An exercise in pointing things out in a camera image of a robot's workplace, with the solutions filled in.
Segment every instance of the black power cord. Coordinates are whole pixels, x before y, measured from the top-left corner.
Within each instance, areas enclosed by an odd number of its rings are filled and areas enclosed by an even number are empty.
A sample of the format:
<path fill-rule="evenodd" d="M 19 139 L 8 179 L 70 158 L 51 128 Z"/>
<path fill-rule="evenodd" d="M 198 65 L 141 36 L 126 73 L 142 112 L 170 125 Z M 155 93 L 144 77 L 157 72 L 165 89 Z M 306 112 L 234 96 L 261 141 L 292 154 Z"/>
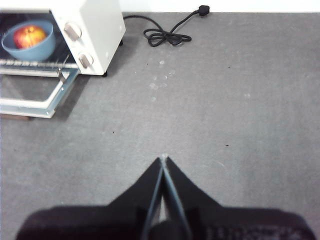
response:
<path fill-rule="evenodd" d="M 160 44 L 162 44 L 165 41 L 168 41 L 170 44 L 176 46 L 182 42 L 190 42 L 192 40 L 191 36 L 184 35 L 184 34 L 177 34 L 174 33 L 174 31 L 179 27 L 181 24 L 183 24 L 185 21 L 187 21 L 189 18 L 191 18 L 193 15 L 199 14 L 200 16 L 205 16 L 210 12 L 210 7 L 206 5 L 201 5 L 198 10 L 193 11 L 190 13 L 187 17 L 185 17 L 183 20 L 178 22 L 170 32 L 165 31 L 155 20 L 141 15 L 129 15 L 125 16 L 123 19 L 145 19 L 150 22 L 152 22 L 154 25 L 156 25 L 158 28 L 149 28 L 143 31 L 143 35 L 146 39 L 148 39 L 148 44 L 151 47 L 157 47 Z"/>

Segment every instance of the white toaster oven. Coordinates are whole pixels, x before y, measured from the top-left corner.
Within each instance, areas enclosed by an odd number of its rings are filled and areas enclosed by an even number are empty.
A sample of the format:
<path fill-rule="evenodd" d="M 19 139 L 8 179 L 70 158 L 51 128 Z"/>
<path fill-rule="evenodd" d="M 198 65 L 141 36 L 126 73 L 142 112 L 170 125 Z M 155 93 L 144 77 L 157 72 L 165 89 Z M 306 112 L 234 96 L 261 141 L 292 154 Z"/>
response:
<path fill-rule="evenodd" d="M 55 49 L 44 61 L 20 60 L 0 46 L 2 75 L 58 77 L 44 101 L 1 98 L 1 113 L 51 118 L 78 74 L 104 75 L 126 31 L 118 0 L 3 0 L 0 37 L 23 21 L 53 24 Z"/>

